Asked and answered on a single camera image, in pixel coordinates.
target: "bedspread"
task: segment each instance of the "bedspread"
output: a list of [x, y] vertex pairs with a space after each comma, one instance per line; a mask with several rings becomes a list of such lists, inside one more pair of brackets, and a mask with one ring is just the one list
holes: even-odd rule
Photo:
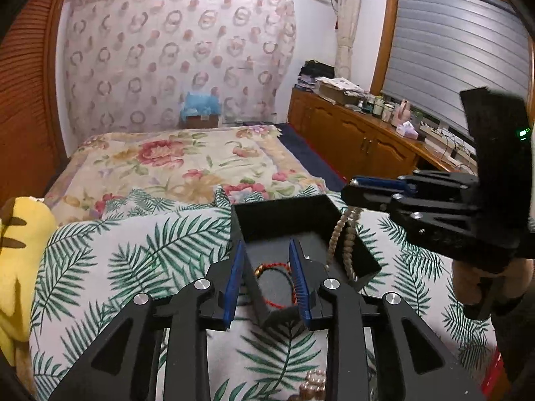
[[[318, 194], [307, 187], [296, 196]], [[338, 193], [331, 201], [343, 212]], [[262, 192], [242, 201], [261, 201]], [[216, 191], [211, 207], [186, 206], [143, 191], [105, 206], [101, 220], [68, 224], [47, 245], [31, 313], [30, 347], [38, 397], [45, 401], [71, 365], [136, 293], [176, 293], [226, 257], [231, 203]], [[450, 261], [410, 245], [387, 214], [363, 210], [358, 234], [382, 271], [364, 293], [398, 292], [479, 380], [496, 346], [489, 321], [464, 317], [451, 290]], [[227, 332], [209, 332], [210, 392], [215, 401], [285, 401], [306, 372], [325, 368], [325, 331], [299, 322], [261, 330], [242, 290]], [[373, 346], [366, 336], [370, 376]], [[157, 399], [162, 399], [167, 341], [162, 343]]]
[[105, 203], [132, 188], [188, 204], [222, 185], [233, 203], [253, 191], [274, 199], [316, 184], [279, 142], [274, 126], [109, 133], [87, 140], [45, 197], [60, 225], [98, 219]]

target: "blue rug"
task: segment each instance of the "blue rug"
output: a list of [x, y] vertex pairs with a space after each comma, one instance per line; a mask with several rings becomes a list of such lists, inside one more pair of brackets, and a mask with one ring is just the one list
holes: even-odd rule
[[282, 132], [279, 137], [280, 142], [312, 176], [323, 178], [327, 188], [332, 191], [340, 191], [346, 185], [334, 170], [309, 148], [304, 138], [297, 134], [289, 124], [279, 123], [276, 127]]

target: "curtain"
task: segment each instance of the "curtain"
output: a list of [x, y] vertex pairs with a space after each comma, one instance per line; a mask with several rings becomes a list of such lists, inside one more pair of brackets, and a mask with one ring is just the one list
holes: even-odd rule
[[295, 45], [292, 0], [69, 4], [66, 103], [79, 142], [176, 128], [191, 98], [215, 101], [226, 123], [273, 120]]
[[357, 31], [360, 0], [338, 0], [338, 30], [336, 31], [336, 77], [351, 78], [351, 58], [353, 42]]

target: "window blind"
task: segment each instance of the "window blind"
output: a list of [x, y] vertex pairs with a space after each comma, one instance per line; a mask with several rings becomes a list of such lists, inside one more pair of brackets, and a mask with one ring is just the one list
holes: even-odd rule
[[383, 93], [466, 134], [460, 91], [487, 86], [527, 97], [528, 41], [501, 0], [399, 0]]

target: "red bracelet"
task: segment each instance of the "red bracelet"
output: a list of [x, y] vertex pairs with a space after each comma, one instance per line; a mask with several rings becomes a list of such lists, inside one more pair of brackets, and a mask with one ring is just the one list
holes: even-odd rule
[[[255, 269], [255, 276], [257, 279], [260, 279], [260, 276], [262, 276], [262, 273], [264, 273], [266, 270], [272, 270], [276, 267], [284, 267], [284, 269], [286, 269], [286, 271], [288, 272], [288, 276], [291, 276], [292, 272], [290, 270], [290, 264], [286, 264], [284, 262], [274, 262], [272, 264], [260, 264]], [[290, 279], [290, 284], [292, 285], [292, 304], [295, 305], [297, 303], [297, 300], [295, 298], [295, 289], [292, 284], [292, 278], [290, 277], [289, 279]], [[284, 309], [287, 307], [287, 306], [274, 303], [271, 300], [268, 300], [267, 298], [264, 298], [264, 301], [268, 306], [274, 307], [275, 309]]]

